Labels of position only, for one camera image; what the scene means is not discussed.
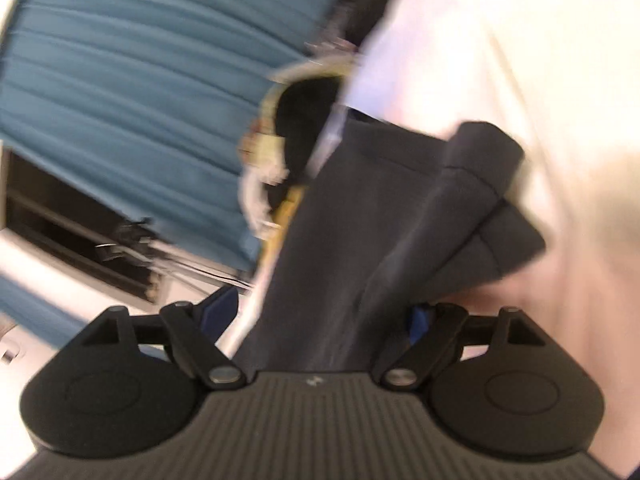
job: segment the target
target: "teal curtain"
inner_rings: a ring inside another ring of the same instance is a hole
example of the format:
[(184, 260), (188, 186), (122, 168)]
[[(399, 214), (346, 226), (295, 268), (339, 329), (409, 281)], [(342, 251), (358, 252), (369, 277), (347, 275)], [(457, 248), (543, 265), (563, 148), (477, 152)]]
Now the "teal curtain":
[[(60, 310), (41, 297), (0, 276), (0, 312), (53, 348), (62, 348), (85, 326), (84, 320)], [(142, 345), (146, 355), (166, 360), (163, 350)]]
[(250, 269), (237, 145), (268, 74), (303, 58), (334, 1), (21, 0), (0, 137), (166, 240)]

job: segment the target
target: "dark gray cloth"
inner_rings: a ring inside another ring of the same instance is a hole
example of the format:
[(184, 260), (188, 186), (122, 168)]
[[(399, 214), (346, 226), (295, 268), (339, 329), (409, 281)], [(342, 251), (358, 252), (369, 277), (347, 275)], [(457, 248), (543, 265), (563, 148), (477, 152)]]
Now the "dark gray cloth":
[(249, 374), (390, 364), (407, 348), (412, 304), (496, 280), (543, 250), (502, 197), (522, 155), (492, 124), (464, 123), (445, 142), (351, 111), (234, 361)]

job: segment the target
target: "ribbed black surface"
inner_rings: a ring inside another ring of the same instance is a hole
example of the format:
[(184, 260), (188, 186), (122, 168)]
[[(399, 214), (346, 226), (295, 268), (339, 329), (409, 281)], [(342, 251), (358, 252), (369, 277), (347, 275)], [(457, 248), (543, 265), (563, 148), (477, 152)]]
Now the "ribbed black surface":
[(508, 463), (443, 434), (418, 399), (367, 374), (263, 373), (209, 396), (164, 444), (128, 458), (40, 452), (14, 480), (614, 480), (585, 454)]

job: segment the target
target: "yellow object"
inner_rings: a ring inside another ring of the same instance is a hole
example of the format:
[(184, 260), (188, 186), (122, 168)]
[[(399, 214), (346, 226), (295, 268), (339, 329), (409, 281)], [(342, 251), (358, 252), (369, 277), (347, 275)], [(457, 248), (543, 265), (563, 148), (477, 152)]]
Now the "yellow object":
[(262, 256), (260, 257), (260, 264), (266, 261), (272, 254), (280, 252), (284, 238), (287, 236), (287, 230), (292, 218), (296, 214), (302, 197), (305, 195), (306, 187), (294, 186), (289, 189), (287, 198), (280, 204), (280, 207), (273, 215), (273, 222), (280, 228), (273, 232), (273, 235), (265, 241), (262, 246)]

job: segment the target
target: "black object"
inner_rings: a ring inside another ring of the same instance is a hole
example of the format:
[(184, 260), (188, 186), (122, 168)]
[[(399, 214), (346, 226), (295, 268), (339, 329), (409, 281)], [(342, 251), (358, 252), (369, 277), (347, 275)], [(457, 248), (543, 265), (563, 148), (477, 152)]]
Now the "black object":
[[(12, 478), (615, 478), (586, 453), (603, 413), (598, 387), (517, 309), (496, 318), (436, 306), (382, 387), (366, 372), (263, 372), (242, 387), (200, 338), (196, 307), (133, 318), (111, 308), (69, 343), (25, 390), (40, 450)], [(182, 372), (136, 353), (139, 343), (180, 347)], [(485, 343), (486, 354), (458, 362), (463, 346)], [(516, 447), (496, 449), (515, 433)]]
[[(221, 288), (201, 305), (169, 304), (159, 316), (130, 317), (123, 306), (103, 312), (25, 388), (20, 412), (34, 441), (80, 458), (136, 453), (181, 430), (199, 390), (244, 385), (244, 375), (209, 339), (226, 325), (206, 335), (191, 317), (230, 290)], [(177, 367), (144, 355), (139, 344), (165, 345)]]
[(279, 208), (292, 186), (304, 184), (306, 164), (331, 113), (340, 88), (339, 77), (315, 77), (292, 83), (280, 96), (275, 133), (284, 137), (284, 162), (289, 174), (276, 186), (265, 184), (271, 211)]
[[(484, 355), (458, 362), (463, 346), (485, 344)], [(604, 413), (596, 384), (517, 308), (495, 318), (448, 306), (392, 369), (416, 380), (394, 386), (385, 374), (391, 389), (421, 392), (433, 380), (425, 395), (443, 427), (495, 456), (549, 460), (587, 449)]]
[(412, 305), (498, 280), (543, 250), (502, 198), (522, 154), (489, 123), (445, 141), (350, 110), (236, 363), (249, 376), (384, 370), (409, 346)]

